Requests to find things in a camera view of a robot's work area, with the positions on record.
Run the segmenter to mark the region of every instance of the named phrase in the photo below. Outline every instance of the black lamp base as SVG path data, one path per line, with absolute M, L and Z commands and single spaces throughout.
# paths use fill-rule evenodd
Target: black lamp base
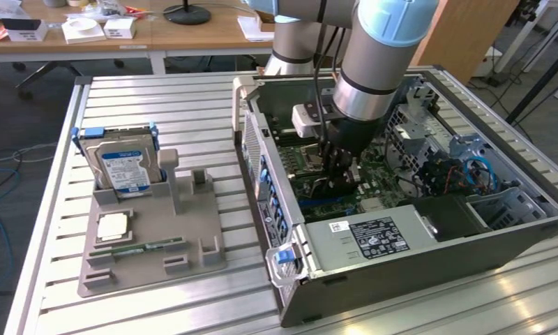
M 164 14 L 165 19 L 168 21 L 185 24 L 193 26 L 196 24 L 202 24 L 212 19 L 212 12 L 198 6 L 188 6 L 188 11 L 184 10 L 182 6 L 172 6 L 164 9 L 164 12 L 169 10 L 174 10 L 173 12 Z

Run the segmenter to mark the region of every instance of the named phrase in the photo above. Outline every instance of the barcode sticker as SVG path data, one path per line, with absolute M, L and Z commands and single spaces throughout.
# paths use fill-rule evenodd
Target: barcode sticker
M 350 223 L 346 221 L 330 222 L 329 227 L 332 232 L 342 232 L 344 230 L 350 229 Z

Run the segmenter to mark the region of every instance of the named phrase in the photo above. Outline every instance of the light blue robot joint cap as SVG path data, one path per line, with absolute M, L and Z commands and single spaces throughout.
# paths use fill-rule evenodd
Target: light blue robot joint cap
M 437 7 L 438 0 L 360 0 L 357 15 L 377 42 L 410 47 L 426 36 Z
M 252 9 L 277 16 L 277 0 L 246 0 Z
M 289 16 L 282 16 L 282 15 L 276 16 L 276 23 L 293 23 L 297 21 L 301 21 L 301 20 Z

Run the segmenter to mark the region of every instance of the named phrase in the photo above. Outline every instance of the aluminum profile table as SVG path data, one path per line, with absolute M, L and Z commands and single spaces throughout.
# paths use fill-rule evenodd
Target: aluminum profile table
M 442 71 L 514 149 L 557 180 L 558 167 Z M 232 80 L 246 73 L 81 79 L 74 86 L 6 334 L 558 334 L 558 236 L 502 268 L 282 329 L 230 130 Z M 446 119 L 445 102 L 441 111 Z M 177 175 L 206 167 L 224 227 L 225 270 L 82 299 L 76 294 L 93 175 L 69 143 L 73 126 L 158 124 Z M 463 119 L 450 119 L 457 132 Z

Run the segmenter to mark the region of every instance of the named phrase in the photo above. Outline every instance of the white sticker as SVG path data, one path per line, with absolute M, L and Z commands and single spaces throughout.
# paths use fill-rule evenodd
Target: white sticker
M 330 222 L 329 227 L 332 232 L 342 232 L 344 230 L 350 229 L 350 223 L 346 221 Z
M 149 188 L 149 175 L 140 166 L 140 151 L 110 152 L 101 156 L 113 188 L 122 193 L 136 193 Z
M 146 49 L 145 45 L 120 45 L 120 49 Z

